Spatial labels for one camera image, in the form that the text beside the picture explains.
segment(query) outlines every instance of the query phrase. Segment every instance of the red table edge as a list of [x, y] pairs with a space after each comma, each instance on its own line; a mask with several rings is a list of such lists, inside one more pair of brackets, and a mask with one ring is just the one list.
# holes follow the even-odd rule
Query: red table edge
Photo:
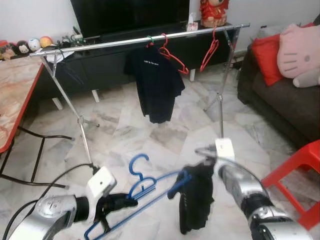
[[9, 148], [9, 146], [10, 146], [10, 144], [12, 142], [12, 139], [14, 138], [14, 136], [16, 134], [16, 131], [17, 131], [18, 125], [19, 125], [19, 123], [21, 121], [21, 118], [23, 117], [23, 115], [25, 113], [26, 107], [27, 107], [27, 105], [29, 103], [29, 100], [31, 98], [31, 94], [32, 94], [32, 92], [34, 91], [34, 89], [36, 87], [36, 84], [38, 82], [38, 79], [40, 77], [40, 74], [41, 74], [43, 68], [44, 68], [44, 65], [41, 64], [41, 66], [40, 66], [40, 68], [39, 68], [39, 70], [38, 70], [38, 72], [37, 72], [37, 74], [35, 76], [35, 79], [33, 81], [33, 84], [32, 84], [32, 86], [31, 86], [31, 88], [30, 88], [30, 90], [29, 90], [29, 92], [28, 92], [28, 94], [27, 94], [27, 96], [25, 98], [25, 101], [24, 101], [24, 103], [22, 105], [20, 113], [19, 113], [18, 117], [16, 118], [16, 121], [15, 121], [15, 123], [13, 125], [12, 131], [11, 131], [6, 143], [4, 144], [4, 146], [0, 148], [0, 153], [5, 152]]

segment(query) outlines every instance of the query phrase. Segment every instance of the doll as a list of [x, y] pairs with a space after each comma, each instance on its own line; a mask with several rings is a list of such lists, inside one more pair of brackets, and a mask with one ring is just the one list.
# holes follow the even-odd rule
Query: doll
[[201, 0], [201, 25], [206, 28], [223, 26], [227, 22], [225, 9], [228, 9], [229, 0]]
[[24, 40], [18, 41], [16, 45], [19, 48], [21, 54], [27, 54], [31, 51], [28, 46], [28, 43]]

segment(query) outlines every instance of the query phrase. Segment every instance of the clothes hanger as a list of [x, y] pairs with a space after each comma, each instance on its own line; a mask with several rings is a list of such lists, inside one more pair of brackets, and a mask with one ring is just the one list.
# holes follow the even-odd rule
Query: clothes hanger
[[[156, 183], [172, 177], [174, 175], [177, 175], [180, 173], [180, 171], [172, 171], [169, 172], [167, 174], [164, 174], [158, 178], [154, 178], [152, 176], [147, 176], [144, 177], [143, 174], [141, 172], [135, 172], [133, 170], [133, 164], [135, 163], [135, 161], [139, 158], [144, 158], [145, 160], [149, 161], [149, 157], [148, 155], [142, 153], [142, 154], [138, 154], [137, 156], [135, 156], [134, 158], [131, 159], [130, 163], [129, 163], [129, 172], [132, 175], [135, 176], [139, 176], [139, 181], [137, 181], [131, 188], [129, 194], [128, 194], [128, 198], [132, 198], [132, 199], [140, 199], [146, 195], [148, 195], [151, 191], [156, 189]], [[101, 221], [102, 225], [106, 225], [107, 228], [104, 228], [104, 232], [102, 234], [100, 234], [99, 236], [90, 239], [89, 238], [89, 233], [99, 224], [99, 222], [94, 223], [87, 231], [85, 231], [84, 233], [84, 239], [85, 240], [100, 240], [102, 238], [104, 238], [106, 235], [108, 235], [109, 233], [113, 232], [114, 230], [118, 229], [119, 227], [121, 227], [122, 225], [124, 225], [126, 222], [128, 222], [129, 220], [131, 220], [133, 217], [135, 217], [136, 215], [138, 215], [139, 213], [141, 213], [142, 211], [144, 211], [145, 209], [147, 209], [148, 207], [150, 207], [152, 204], [156, 203], [157, 201], [159, 201], [161, 198], [167, 196], [167, 194], [171, 191], [175, 191], [176, 189], [180, 188], [181, 186], [183, 186], [184, 184], [186, 184], [187, 182], [189, 182], [192, 179], [192, 176], [189, 175], [187, 173], [187, 171], [183, 171], [183, 179], [179, 180], [178, 182], [176, 182], [174, 184], [174, 186], [172, 188], [169, 188], [165, 191], [163, 191], [160, 195], [156, 196], [155, 198], [153, 198], [152, 200], [150, 200], [149, 202], [147, 202], [145, 205], [143, 205], [142, 207], [140, 207], [138, 210], [134, 211], [133, 213], [131, 213], [130, 215], [128, 215], [127, 217], [125, 217], [123, 220], [119, 221], [118, 223], [116, 223], [114, 226], [109, 227], [109, 224], [107, 222], [106, 219], [104, 219], [105, 221]], [[141, 191], [136, 193], [135, 195], [132, 196], [133, 191], [135, 190], [135, 188], [141, 184], [144, 180], [152, 180], [153, 184], [151, 184], [150, 186], [144, 188], [144, 186], [141, 186]]]
[[161, 35], [163, 35], [165, 37], [165, 43], [163, 44], [162, 47], [159, 48], [159, 52], [161, 55], [165, 56], [167, 59], [174, 59], [176, 60], [181, 66], [182, 69], [178, 69], [178, 71], [182, 74], [188, 74], [189, 73], [189, 69], [186, 67], [186, 65], [176, 56], [174, 56], [173, 54], [170, 53], [170, 51], [167, 49], [167, 44], [168, 44], [168, 37], [165, 33], [162, 33]]
[[146, 47], [147, 47], [147, 48], [148, 48], [148, 47], [150, 47], [150, 46], [155, 45], [155, 43], [154, 43], [154, 40], [153, 40], [152, 36], [146, 36], [146, 37], [151, 39], [151, 42], [149, 42], [149, 43], [146, 45]]
[[202, 63], [201, 63], [201, 67], [200, 67], [200, 72], [202, 72], [205, 67], [207, 66], [208, 62], [210, 61], [211, 57], [214, 55], [215, 51], [217, 50], [217, 48], [219, 47], [219, 40], [216, 39], [216, 28], [213, 29], [212, 32], [212, 42], [210, 45], [209, 50], [206, 52]]

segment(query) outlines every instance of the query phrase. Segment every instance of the clothes rack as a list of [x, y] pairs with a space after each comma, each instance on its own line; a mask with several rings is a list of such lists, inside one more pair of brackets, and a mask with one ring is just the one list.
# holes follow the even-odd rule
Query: clothes rack
[[[223, 91], [225, 88], [225, 84], [227, 81], [228, 73], [230, 70], [230, 66], [232, 63], [232, 59], [234, 57], [235, 53], [235, 48], [236, 44], [238, 41], [239, 33], [241, 28], [247, 28], [250, 27], [250, 23], [246, 24], [239, 24], [239, 25], [227, 25], [227, 26], [220, 26], [215, 29], [215, 32], [224, 32], [224, 35], [226, 37], [226, 40], [228, 42], [230, 51], [229, 51], [229, 56], [228, 56], [228, 62], [226, 65], [226, 69], [222, 78], [222, 83], [219, 91], [217, 92], [216, 95], [216, 100], [219, 102], [219, 114], [220, 114], [220, 136], [221, 138], [224, 137], [224, 128], [223, 128]], [[230, 40], [229, 35], [227, 33], [228, 30], [235, 30], [235, 34], [233, 36], [233, 39]], [[214, 31], [213, 28], [206, 28], [202, 30], [196, 30], [196, 31], [186, 31], [186, 32], [178, 32], [178, 33], [172, 33], [166, 35], [168, 39], [174, 39], [174, 38], [182, 38], [182, 37], [191, 37], [191, 36], [198, 36], [202, 34], [207, 34], [207, 33], [212, 33]], [[153, 41], [158, 41], [158, 40], [165, 40], [166, 37], [164, 35], [157, 35], [157, 36], [152, 36]], [[84, 130], [84, 123], [88, 124], [95, 124], [94, 122], [88, 121], [84, 119], [82, 115], [80, 115], [77, 110], [75, 109], [74, 105], [72, 104], [71, 99], [68, 97], [67, 93], [64, 91], [62, 86], [60, 85], [59, 80], [56, 77], [56, 69], [57, 69], [57, 55], [61, 53], [69, 53], [69, 52], [80, 52], [80, 51], [85, 51], [85, 50], [93, 50], [93, 49], [102, 49], [102, 48], [112, 48], [112, 47], [117, 47], [117, 46], [124, 46], [124, 45], [131, 45], [131, 44], [138, 44], [138, 43], [146, 43], [149, 42], [150, 38], [149, 37], [142, 37], [142, 38], [135, 38], [135, 39], [127, 39], [127, 40], [121, 40], [121, 41], [113, 41], [113, 42], [106, 42], [106, 43], [99, 43], [99, 44], [93, 44], [93, 45], [86, 45], [86, 46], [76, 46], [76, 47], [69, 47], [69, 48], [62, 48], [62, 49], [54, 49], [54, 50], [47, 50], [47, 51], [40, 51], [40, 52], [35, 52], [31, 53], [29, 56], [31, 58], [34, 57], [40, 57], [43, 65], [47, 69], [49, 75], [51, 76], [52, 80], [56, 84], [57, 88], [61, 92], [63, 98], [77, 117], [77, 123], [79, 124], [81, 133], [82, 133], [82, 139], [85, 147], [85, 151], [88, 157], [88, 160], [90, 163], [92, 163], [91, 155], [90, 155], [90, 150], [86, 138], [86, 133]], [[53, 67], [51, 68], [49, 66], [49, 63], [46, 59], [46, 56], [49, 55], [54, 55], [54, 61], [53, 61]]]

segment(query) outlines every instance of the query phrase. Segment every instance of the television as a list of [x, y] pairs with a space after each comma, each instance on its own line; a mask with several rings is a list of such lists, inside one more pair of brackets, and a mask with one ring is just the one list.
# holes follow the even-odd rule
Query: television
[[84, 38], [188, 21], [189, 0], [71, 0]]

